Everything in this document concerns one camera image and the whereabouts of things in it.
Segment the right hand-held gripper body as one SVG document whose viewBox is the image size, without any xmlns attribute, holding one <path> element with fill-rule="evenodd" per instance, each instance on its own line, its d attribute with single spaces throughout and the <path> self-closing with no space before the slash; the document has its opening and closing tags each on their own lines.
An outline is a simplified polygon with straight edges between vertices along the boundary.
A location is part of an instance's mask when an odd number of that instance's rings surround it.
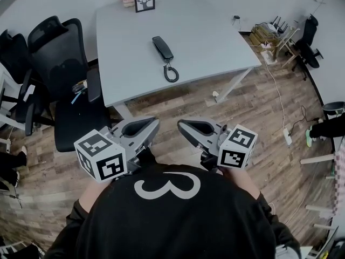
<svg viewBox="0 0 345 259">
<path fill-rule="evenodd" d="M 244 169 L 257 142 L 258 134 L 237 124 L 218 138 L 214 152 L 203 152 L 201 165 L 211 171 L 214 168 Z"/>
</svg>

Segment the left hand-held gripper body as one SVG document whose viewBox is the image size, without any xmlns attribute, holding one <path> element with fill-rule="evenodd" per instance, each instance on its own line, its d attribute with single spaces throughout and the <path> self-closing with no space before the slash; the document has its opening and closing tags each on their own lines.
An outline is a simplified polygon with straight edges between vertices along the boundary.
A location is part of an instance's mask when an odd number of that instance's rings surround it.
<svg viewBox="0 0 345 259">
<path fill-rule="evenodd" d="M 125 143 L 125 137 L 133 137 L 139 130 L 136 122 L 91 130 L 74 142 L 80 166 L 99 183 L 133 174 L 139 166 L 130 157 L 136 156 L 134 145 Z"/>
</svg>

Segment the person's black printed shirt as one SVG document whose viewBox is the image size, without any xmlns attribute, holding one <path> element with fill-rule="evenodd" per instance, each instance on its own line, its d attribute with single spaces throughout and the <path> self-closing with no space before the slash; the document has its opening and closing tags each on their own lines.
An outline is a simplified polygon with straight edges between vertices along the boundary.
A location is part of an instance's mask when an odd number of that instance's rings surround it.
<svg viewBox="0 0 345 259">
<path fill-rule="evenodd" d="M 110 182 L 87 213 L 74 203 L 45 259 L 275 259 L 300 244 L 272 213 L 222 172 L 146 167 Z"/>
</svg>

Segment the person's black trouser leg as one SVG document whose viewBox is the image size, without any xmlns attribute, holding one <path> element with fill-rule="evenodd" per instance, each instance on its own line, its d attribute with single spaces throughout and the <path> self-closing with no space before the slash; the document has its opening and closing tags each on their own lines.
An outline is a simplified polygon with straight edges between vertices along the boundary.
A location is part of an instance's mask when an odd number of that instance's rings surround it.
<svg viewBox="0 0 345 259">
<path fill-rule="evenodd" d="M 150 148 L 144 149 L 137 155 L 137 158 L 139 159 L 140 166 L 142 168 L 151 167 L 157 164 L 156 158 Z"/>
</svg>

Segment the grey office table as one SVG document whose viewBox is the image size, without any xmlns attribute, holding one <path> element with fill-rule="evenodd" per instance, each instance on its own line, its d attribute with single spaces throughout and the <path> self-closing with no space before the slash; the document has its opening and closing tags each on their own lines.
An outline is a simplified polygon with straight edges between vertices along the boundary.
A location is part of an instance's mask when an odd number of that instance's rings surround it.
<svg viewBox="0 0 345 259">
<path fill-rule="evenodd" d="M 231 22 L 207 0 L 156 0 L 154 10 L 137 13 L 120 2 L 96 13 L 96 42 L 104 104 L 130 117 L 126 101 L 173 87 L 152 38 L 160 36 L 173 53 L 178 84 L 230 74 L 216 102 L 260 60 Z"/>
</svg>

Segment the light wooden stand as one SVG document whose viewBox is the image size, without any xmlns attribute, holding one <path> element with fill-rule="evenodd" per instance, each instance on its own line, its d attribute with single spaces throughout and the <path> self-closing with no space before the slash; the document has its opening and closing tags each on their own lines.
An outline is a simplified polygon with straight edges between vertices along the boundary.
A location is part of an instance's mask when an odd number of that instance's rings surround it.
<svg viewBox="0 0 345 259">
<path fill-rule="evenodd" d="M 286 49 L 287 54 L 290 55 L 290 58 L 282 65 L 282 67 L 290 64 L 299 54 L 299 50 L 294 48 L 294 43 L 292 42 L 292 37 L 300 31 L 300 28 L 290 27 L 289 32 L 281 37 L 280 42 L 276 45 L 273 51 L 273 59 L 277 59 L 279 53 L 282 49 Z"/>
</svg>

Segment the grey waist pouch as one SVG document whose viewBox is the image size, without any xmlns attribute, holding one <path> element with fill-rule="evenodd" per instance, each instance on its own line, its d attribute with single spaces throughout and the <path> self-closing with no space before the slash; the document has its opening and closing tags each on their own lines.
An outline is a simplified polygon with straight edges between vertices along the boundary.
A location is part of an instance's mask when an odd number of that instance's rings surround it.
<svg viewBox="0 0 345 259">
<path fill-rule="evenodd" d="M 275 249 L 275 259 L 299 259 L 298 253 L 286 245 L 279 245 Z"/>
</svg>

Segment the white router black antennas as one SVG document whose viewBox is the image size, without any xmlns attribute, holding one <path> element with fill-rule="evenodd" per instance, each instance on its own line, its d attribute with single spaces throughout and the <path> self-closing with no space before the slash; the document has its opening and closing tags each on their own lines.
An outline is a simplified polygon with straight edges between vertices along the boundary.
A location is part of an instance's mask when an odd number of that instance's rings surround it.
<svg viewBox="0 0 345 259">
<path fill-rule="evenodd" d="M 268 29 L 273 31 L 274 33 L 283 34 L 288 28 L 288 23 L 286 21 L 283 21 L 281 23 L 280 21 L 281 17 L 276 16 L 276 18 L 272 22 L 269 22 L 266 25 Z"/>
</svg>

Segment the person's right forearm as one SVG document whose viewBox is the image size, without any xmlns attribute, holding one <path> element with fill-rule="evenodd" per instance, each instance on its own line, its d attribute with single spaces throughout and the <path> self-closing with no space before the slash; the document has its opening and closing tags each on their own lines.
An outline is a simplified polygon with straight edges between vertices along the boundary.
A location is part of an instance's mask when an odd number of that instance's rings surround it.
<svg viewBox="0 0 345 259">
<path fill-rule="evenodd" d="M 258 199 L 260 196 L 260 190 L 254 184 L 246 170 L 221 167 L 220 171 L 238 187 L 247 191 L 254 199 Z"/>
</svg>

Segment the person's left forearm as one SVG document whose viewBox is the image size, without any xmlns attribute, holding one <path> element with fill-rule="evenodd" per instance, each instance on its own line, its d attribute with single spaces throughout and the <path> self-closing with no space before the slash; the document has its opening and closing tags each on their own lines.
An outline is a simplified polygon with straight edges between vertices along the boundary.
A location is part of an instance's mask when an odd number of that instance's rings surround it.
<svg viewBox="0 0 345 259">
<path fill-rule="evenodd" d="M 109 184 L 109 181 L 96 182 L 95 180 L 91 180 L 79 198 L 79 204 L 82 209 L 89 213 L 99 195 Z"/>
</svg>

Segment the black round bin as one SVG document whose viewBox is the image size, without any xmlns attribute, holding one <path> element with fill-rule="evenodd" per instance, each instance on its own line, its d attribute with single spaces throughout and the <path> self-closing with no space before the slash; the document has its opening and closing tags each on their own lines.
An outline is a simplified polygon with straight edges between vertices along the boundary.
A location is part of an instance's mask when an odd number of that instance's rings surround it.
<svg viewBox="0 0 345 259">
<path fill-rule="evenodd" d="M 342 115 L 345 112 L 345 101 L 327 103 L 322 109 L 326 115 Z"/>
</svg>

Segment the white table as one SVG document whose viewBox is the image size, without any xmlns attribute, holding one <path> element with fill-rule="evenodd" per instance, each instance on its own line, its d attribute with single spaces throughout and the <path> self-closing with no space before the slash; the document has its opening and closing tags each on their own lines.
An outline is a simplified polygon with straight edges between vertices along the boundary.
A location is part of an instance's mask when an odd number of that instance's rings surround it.
<svg viewBox="0 0 345 259">
<path fill-rule="evenodd" d="M 17 99 L 20 87 L 21 85 L 17 84 L 13 80 L 6 68 L 0 63 L 0 94 L 1 91 L 4 90 L 4 94 L 6 96 Z M 10 110 L 14 108 L 16 103 L 16 100 L 14 102 L 3 101 L 3 105 L 0 105 L 0 127 L 4 124 L 7 124 L 22 131 L 25 131 L 24 124 L 19 123 L 16 120 L 11 119 L 9 117 L 11 113 Z"/>
</svg>

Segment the black telephone handset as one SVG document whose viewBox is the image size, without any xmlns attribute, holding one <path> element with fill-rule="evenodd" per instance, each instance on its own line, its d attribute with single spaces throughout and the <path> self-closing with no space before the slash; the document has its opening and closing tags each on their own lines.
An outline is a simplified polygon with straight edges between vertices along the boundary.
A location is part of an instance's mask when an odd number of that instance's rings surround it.
<svg viewBox="0 0 345 259">
<path fill-rule="evenodd" d="M 166 81 L 170 83 L 175 83 L 179 80 L 180 75 L 178 71 L 171 66 L 171 61 L 174 58 L 174 55 L 172 51 L 170 50 L 169 46 L 166 44 L 166 42 L 160 37 L 155 36 L 152 38 L 152 42 L 154 46 L 156 47 L 158 53 L 160 54 L 161 58 L 165 62 L 165 65 L 163 66 L 163 74 L 166 79 Z M 175 78 L 171 79 L 168 76 L 168 71 L 172 71 L 175 74 Z"/>
</svg>

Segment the light wooden legged table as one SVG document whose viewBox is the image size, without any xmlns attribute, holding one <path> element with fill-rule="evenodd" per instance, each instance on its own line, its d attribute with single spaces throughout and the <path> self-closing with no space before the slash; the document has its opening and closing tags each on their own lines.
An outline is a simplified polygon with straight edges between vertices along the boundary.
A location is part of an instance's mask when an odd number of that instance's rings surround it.
<svg viewBox="0 0 345 259">
<path fill-rule="evenodd" d="M 330 161 L 335 159 L 335 154 L 329 154 L 324 156 L 318 156 L 314 158 L 308 158 L 308 159 L 302 159 L 300 163 L 302 165 L 309 164 L 309 163 L 318 163 L 318 162 L 324 162 L 324 161 Z M 306 205 L 305 208 L 309 211 L 314 211 L 319 213 L 319 217 L 324 219 L 333 218 L 335 215 L 333 215 L 333 206 L 334 202 L 331 208 L 326 207 L 320 207 L 320 206 L 312 206 L 312 205 Z"/>
</svg>

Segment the checkered cloth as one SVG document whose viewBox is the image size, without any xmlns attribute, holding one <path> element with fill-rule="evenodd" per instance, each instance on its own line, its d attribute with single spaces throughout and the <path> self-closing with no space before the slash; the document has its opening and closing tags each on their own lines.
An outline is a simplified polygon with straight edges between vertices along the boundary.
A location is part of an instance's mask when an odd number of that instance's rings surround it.
<svg viewBox="0 0 345 259">
<path fill-rule="evenodd" d="M 333 215 L 337 215 L 339 209 L 345 203 L 345 136 L 335 153 L 334 159 L 335 197 Z"/>
</svg>

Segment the stack of woven baskets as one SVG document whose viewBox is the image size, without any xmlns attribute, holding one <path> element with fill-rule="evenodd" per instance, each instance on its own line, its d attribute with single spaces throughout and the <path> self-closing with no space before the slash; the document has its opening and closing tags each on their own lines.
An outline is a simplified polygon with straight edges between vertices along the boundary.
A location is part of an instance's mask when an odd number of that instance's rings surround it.
<svg viewBox="0 0 345 259">
<path fill-rule="evenodd" d="M 278 43 L 278 37 L 276 33 L 272 32 L 266 24 L 255 25 L 249 35 L 253 45 L 259 46 L 261 44 L 270 43 L 275 46 Z"/>
</svg>

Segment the black mesh headrest office chair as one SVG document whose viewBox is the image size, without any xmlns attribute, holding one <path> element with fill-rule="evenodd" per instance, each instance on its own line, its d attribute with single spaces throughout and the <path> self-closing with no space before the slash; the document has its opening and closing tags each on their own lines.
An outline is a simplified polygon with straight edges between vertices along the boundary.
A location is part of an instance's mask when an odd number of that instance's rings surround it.
<svg viewBox="0 0 345 259">
<path fill-rule="evenodd" d="M 93 129 L 111 125 L 99 70 L 90 68 L 82 26 L 76 18 L 57 16 L 38 24 L 27 39 L 34 66 L 55 103 L 54 140 L 59 152 L 74 151 L 74 142 Z"/>
</svg>

